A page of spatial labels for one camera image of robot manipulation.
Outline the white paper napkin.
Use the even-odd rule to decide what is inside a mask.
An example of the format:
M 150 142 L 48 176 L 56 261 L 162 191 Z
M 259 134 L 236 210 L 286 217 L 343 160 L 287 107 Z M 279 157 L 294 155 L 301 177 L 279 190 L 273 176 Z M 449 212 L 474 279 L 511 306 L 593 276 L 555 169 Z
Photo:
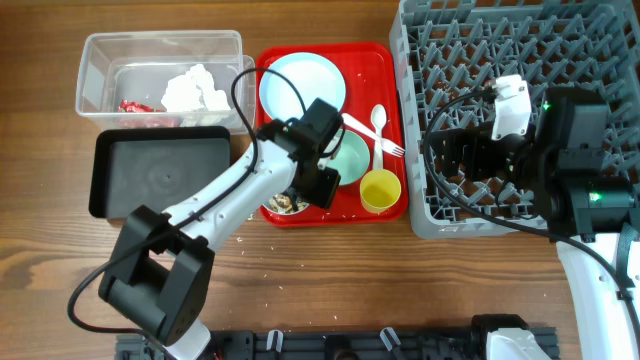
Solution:
M 166 112 L 181 114 L 182 127 L 229 127 L 234 121 L 229 92 L 203 64 L 196 64 L 168 81 L 160 103 Z

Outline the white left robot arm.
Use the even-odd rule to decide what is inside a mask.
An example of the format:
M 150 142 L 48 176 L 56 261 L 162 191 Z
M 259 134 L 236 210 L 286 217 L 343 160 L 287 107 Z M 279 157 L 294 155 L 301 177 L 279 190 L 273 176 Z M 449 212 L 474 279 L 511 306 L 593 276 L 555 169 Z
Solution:
M 277 194 L 289 192 L 320 208 L 330 207 L 337 170 L 319 167 L 337 150 L 344 129 L 340 111 L 317 98 L 300 119 L 274 119 L 251 131 L 245 154 L 196 194 L 162 212 L 136 208 L 118 235 L 109 260 L 72 292 L 67 316 L 93 333 L 75 312 L 94 280 L 99 297 L 132 322 L 128 333 L 155 342 L 165 356 L 199 359 L 212 341 L 199 314 L 206 302 L 216 251 L 250 214 Z

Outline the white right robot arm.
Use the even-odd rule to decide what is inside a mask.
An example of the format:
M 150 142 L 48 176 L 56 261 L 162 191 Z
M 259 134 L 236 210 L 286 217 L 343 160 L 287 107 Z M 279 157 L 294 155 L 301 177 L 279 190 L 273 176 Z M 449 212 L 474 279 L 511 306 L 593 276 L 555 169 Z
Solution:
M 551 87 L 537 124 L 507 135 L 506 119 L 471 129 L 438 131 L 433 118 L 423 138 L 424 162 L 436 187 L 459 169 L 473 181 L 496 175 L 534 194 L 547 224 L 540 230 L 487 221 L 555 243 L 570 283 L 582 354 L 591 359 L 639 356 L 639 198 L 625 177 L 604 176 L 603 133 L 609 105 L 596 91 Z

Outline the red snack wrapper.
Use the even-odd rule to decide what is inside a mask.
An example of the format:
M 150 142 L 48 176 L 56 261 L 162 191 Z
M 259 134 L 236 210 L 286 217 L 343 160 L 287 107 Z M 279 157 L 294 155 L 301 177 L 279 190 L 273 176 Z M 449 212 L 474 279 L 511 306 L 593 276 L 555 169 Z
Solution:
M 120 113 L 154 113 L 157 109 L 139 102 L 122 100 L 118 106 Z M 169 128 L 178 127 L 180 120 L 175 117 L 152 116 L 146 119 L 127 117 L 118 121 L 122 128 Z

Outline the yellow plastic cup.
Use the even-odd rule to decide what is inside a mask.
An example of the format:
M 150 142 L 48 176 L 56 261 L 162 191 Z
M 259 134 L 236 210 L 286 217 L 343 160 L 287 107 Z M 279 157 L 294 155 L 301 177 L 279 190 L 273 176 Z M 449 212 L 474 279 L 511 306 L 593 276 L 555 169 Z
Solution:
M 375 169 L 363 176 L 359 192 L 363 208 L 370 213 L 379 214 L 396 204 L 402 194 L 402 187 L 393 172 Z

